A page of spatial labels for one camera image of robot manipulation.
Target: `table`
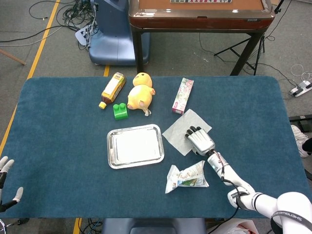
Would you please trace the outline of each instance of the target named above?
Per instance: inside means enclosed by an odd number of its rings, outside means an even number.
[[[143,72],[141,34],[144,32],[247,33],[251,36],[231,75],[237,76],[275,17],[270,0],[232,3],[170,3],[169,0],[130,0],[137,72]]]
[[[277,81],[272,77],[190,77],[187,104],[212,126],[209,135],[240,177],[257,191],[278,197],[298,191],[311,197]],[[112,129],[157,124],[164,132],[179,117],[171,107],[182,77],[153,77],[151,116],[128,110],[116,121],[113,107],[98,107],[104,77],[31,78],[24,84],[3,150],[15,160],[4,202],[24,187],[21,202],[1,217],[230,217],[225,186],[205,163],[209,188],[177,188],[165,194],[172,164],[184,169],[205,159],[182,156],[164,137],[161,163],[114,170],[107,162]],[[115,103],[127,101],[127,82]],[[261,217],[239,211],[237,217]]]

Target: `pink box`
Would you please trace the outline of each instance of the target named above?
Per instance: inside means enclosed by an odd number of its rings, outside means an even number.
[[[172,106],[172,111],[178,114],[184,114],[187,100],[191,93],[191,89],[194,81],[190,79],[183,78],[177,92],[174,105]]]

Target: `blue table mat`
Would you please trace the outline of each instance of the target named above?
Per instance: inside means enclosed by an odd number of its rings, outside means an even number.
[[[187,109],[212,126],[209,135],[237,174],[273,197],[297,191],[311,197],[279,85],[272,77],[189,77]],[[3,190],[7,202],[19,186],[21,202],[0,217],[230,217],[225,186],[206,162],[209,188],[165,194],[172,164],[180,170],[202,159],[181,155],[164,137],[161,163],[114,170],[107,162],[112,129],[156,124],[164,132],[182,77],[153,77],[152,115],[128,110],[116,121],[113,105],[98,107],[104,77],[32,78],[25,82],[2,156],[15,160]],[[115,103],[127,102],[132,78]],[[239,211],[237,217],[262,217]]]

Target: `gray floor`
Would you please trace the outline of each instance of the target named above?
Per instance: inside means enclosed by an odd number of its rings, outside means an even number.
[[[33,19],[28,14],[28,8],[35,2],[37,0],[0,1],[0,40],[26,37],[46,27],[47,20]],[[286,9],[288,3],[289,0],[285,0],[282,7],[283,10]],[[32,12],[38,17],[50,16],[53,5],[53,3],[44,2],[36,5]],[[261,63],[270,64],[278,68],[288,78],[294,79],[296,82],[300,82],[300,78],[291,75],[291,66],[300,63],[305,70],[312,70],[311,11],[312,4],[293,0],[288,12],[273,33],[276,40],[274,42],[266,40],[266,53],[260,59]],[[282,14],[283,11],[277,15],[268,32],[272,31]],[[211,53],[203,51],[200,48],[198,36],[198,33],[152,34],[151,58],[146,66],[147,72],[152,76],[228,75],[234,63],[224,63],[220,59],[214,58]],[[32,39],[17,41],[11,44],[27,44],[41,38],[42,34]],[[239,34],[201,35],[203,47],[214,52],[245,38],[247,38],[246,35]],[[22,66],[6,56],[0,55],[0,139],[4,136],[18,101],[21,87],[30,71],[38,47],[39,43],[24,47],[1,47],[1,49],[26,61],[27,65]],[[236,61],[237,59],[231,52],[226,52],[221,56],[229,61]],[[103,71],[104,66],[92,64],[88,53],[78,49],[74,33],[67,28],[62,28],[47,39],[34,76],[102,76]],[[110,68],[110,74],[117,71],[127,76],[136,74],[135,67],[113,66]],[[277,80],[284,78],[278,71],[265,65],[259,65],[258,74],[270,75]],[[282,92],[288,92],[292,87],[286,80],[281,80],[279,83]],[[312,92],[306,93],[299,98],[286,99],[285,105],[288,115],[312,114],[311,100]],[[312,171],[311,162],[311,157],[303,160],[305,167],[309,171]],[[29,223],[23,226],[12,227],[10,233],[69,234],[73,232],[74,222],[75,219],[72,218],[31,219]],[[270,229],[267,219],[255,219],[254,222],[261,234],[266,233]]]

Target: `silver tray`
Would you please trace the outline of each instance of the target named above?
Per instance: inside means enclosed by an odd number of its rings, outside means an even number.
[[[165,153],[155,124],[111,130],[107,134],[108,164],[113,169],[161,162]]]

